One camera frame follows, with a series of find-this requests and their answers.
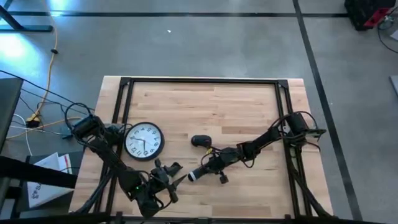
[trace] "wooden tabletop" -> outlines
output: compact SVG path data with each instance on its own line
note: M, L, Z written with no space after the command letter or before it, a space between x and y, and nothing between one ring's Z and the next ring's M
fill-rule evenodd
M96 105L96 115L110 123L121 77L104 77ZM288 79L294 111L308 111L307 94L302 79ZM126 94L122 98L119 123ZM200 165L206 149L193 147L190 138L196 134L212 137L213 145L235 147L264 133L278 118L275 90L272 85L212 83L134 84L128 123L155 123L162 130L165 146L159 158L163 165L178 162L183 169L175 179ZM324 209L333 213L323 172L320 152L305 146L302 152L307 184ZM123 149L121 159L134 169L150 171L154 162L139 162ZM80 208L98 185L102 161L90 150L85 151L70 210ZM177 188L179 201L159 212L157 217L229 217L283 218L293 214L289 181L282 143L267 146L256 158L252 169L236 163L224 170L227 184L218 175L208 174L196 182L185 179ZM104 211L108 188L104 191ZM157 194L166 203L166 190ZM298 190L300 210L304 211ZM113 202L115 214L141 216L137 203L130 202L119 185Z

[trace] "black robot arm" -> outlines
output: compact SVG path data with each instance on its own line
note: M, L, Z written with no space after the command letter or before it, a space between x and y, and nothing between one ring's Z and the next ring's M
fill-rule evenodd
M319 137L326 132L324 129L310 129L301 113L307 112L294 112L276 120L263 135L259 136L253 141L239 143L237 144L237 148L227 147L225 149L217 149L211 146L211 138L209 136L192 137L191 142L194 146L203 146L209 149L209 153L204 157L211 157L206 164L201 162L201 166L199 168L191 171L188 175L188 179L190 181L195 181L205 174L213 173L220 174L220 181L222 184L225 184L228 182L228 178L223 172L225 167L242 161L246 167L251 168L254 165L255 158L258 154L260 154L261 149L269 144L283 139L285 143L290 146L300 147L307 142L305 138L306 136L313 135L315 137ZM288 124L288 127L290 128L289 131L286 131L283 128L284 125L281 125L284 124L284 122ZM252 165L248 166L245 163L247 161L253 161ZM287 169L288 172L292 173L292 176L299 184L303 194L306 195L316 213L319 216L330 217L330 214L328 214L322 208L311 191L305 185L305 182L299 176L292 161L287 162Z
M71 133L78 143L89 147L109 167L111 174L118 177L121 189L130 201L137 201L143 217L150 218L170 203L178 201L175 191L177 189L177 185L185 178L186 175L171 184L169 183L169 176L173 177L180 169L182 169L180 164L174 162L170 167L162 167L160 160L156 159L155 168L150 172L135 170L132 167L125 165L125 163L120 160L112 150L113 146L123 142L123 127L119 128L116 125L111 125L105 128L100 118L93 114L90 114L73 126L67 121L66 116L65 122L71 129ZM170 202L167 205L156 197L156 193L164 189L167 189L170 195ZM88 212L92 205L93 202L88 201L83 206L84 208L79 210L79 212Z

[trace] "concrete floor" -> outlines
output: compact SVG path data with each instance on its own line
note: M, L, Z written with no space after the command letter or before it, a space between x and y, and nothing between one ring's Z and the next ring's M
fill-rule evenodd
M345 12L343 0L298 1L303 13ZM47 2L52 10L79 12L295 12L292 0ZM13 0L9 10L45 9L39 0ZM50 24L48 17L15 18L26 25ZM376 30L356 32L347 18L304 21L363 218L395 223L398 99L388 77L397 75L398 55L381 45ZM51 90L73 101L94 107L104 75L303 78L311 112L326 128L295 17L55 17L55 22L60 54ZM398 49L397 42L384 38ZM0 68L45 86L53 43L52 34L0 34ZM28 84L24 88L42 94ZM33 108L40 100L25 92L22 97ZM28 117L32 112L19 102L16 113ZM46 123L62 119L56 105L47 105L43 115ZM29 137L37 155L81 150L46 134ZM329 135L320 145L335 215L351 218ZM24 159L24 138L8 141L2 153Z

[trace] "black metal frame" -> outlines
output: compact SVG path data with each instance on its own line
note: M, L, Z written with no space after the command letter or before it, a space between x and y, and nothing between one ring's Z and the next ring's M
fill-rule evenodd
M112 123L118 122L118 116L121 107L121 100L123 96L124 89L128 86L127 89L127 96L126 96L126 103L124 107L122 123L127 123L127 118L129 114L131 99L132 99L132 90L134 87L135 82L161 82L161 83L229 83L229 84L258 84L258 85L273 85L275 87L275 95L277 100L277 108L279 117L281 118L284 115L284 107L282 103L282 93L280 89L282 88L285 95L285 102L287 105L287 112L292 113L292 102L290 99L290 91L289 91L289 84L287 80L266 80L266 79L233 79L233 78L151 78L151 77L122 77L119 84L119 91L116 97L116 104L114 108ZM123 149L123 144L118 145L116 150L116 154L118 156L121 155ZM293 157L290 153L290 147L284 142L284 151L285 151L285 160L288 161L289 159L292 160ZM303 161L301 154L299 153L299 149L295 149L296 156L296 164L300 178L305 182L305 173L303 167ZM108 168L103 164L100 180L106 175ZM300 207L299 207L299 200L297 197L297 189L295 185L295 180L292 176L291 170L289 170L289 166L287 166L288 178L289 178L289 187L290 187L290 194L292 197L292 205L294 210L294 217L300 216ZM108 198L106 202L106 213L110 214L112 211L113 206L113 198L115 194L115 187L116 187L116 177L112 178L111 185L109 188ZM100 212L100 206L102 201L102 195L99 197L95 204L94 212ZM312 216L311 206L308 202L308 198L303 195L304 207L305 207L305 214L306 216ZM142 217L127 217L129 220L144 220ZM169 221L169 222L180 222L186 221L187 218L177 218L177 217L154 217L151 218L151 221ZM275 219L275 218L211 218L213 222L244 222L244 223L280 223L285 219Z
M0 32L51 32L53 29L52 26L22 26L2 6L0 6L0 17L2 17L9 24L9 26L1 25Z

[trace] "clock numbers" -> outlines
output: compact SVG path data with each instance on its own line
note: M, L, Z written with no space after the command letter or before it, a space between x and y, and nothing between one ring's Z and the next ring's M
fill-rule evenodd
M138 161L156 158L164 146L162 131L150 122L134 125L126 134L125 150Z

